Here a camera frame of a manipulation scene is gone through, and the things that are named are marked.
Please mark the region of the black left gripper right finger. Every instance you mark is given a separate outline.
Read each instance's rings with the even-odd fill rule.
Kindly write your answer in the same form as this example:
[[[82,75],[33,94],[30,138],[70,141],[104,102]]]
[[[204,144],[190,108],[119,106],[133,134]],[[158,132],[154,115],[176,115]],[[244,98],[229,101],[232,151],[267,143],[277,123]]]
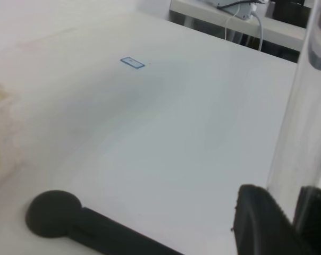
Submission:
[[[293,225],[303,242],[315,254],[321,254],[321,189],[301,188],[295,208]]]

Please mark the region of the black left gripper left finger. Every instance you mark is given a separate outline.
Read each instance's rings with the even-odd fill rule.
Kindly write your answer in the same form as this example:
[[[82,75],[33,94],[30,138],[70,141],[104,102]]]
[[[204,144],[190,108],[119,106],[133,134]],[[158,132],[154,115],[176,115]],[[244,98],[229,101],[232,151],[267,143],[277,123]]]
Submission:
[[[309,254],[273,197],[255,185],[239,188],[233,232],[238,254]]]

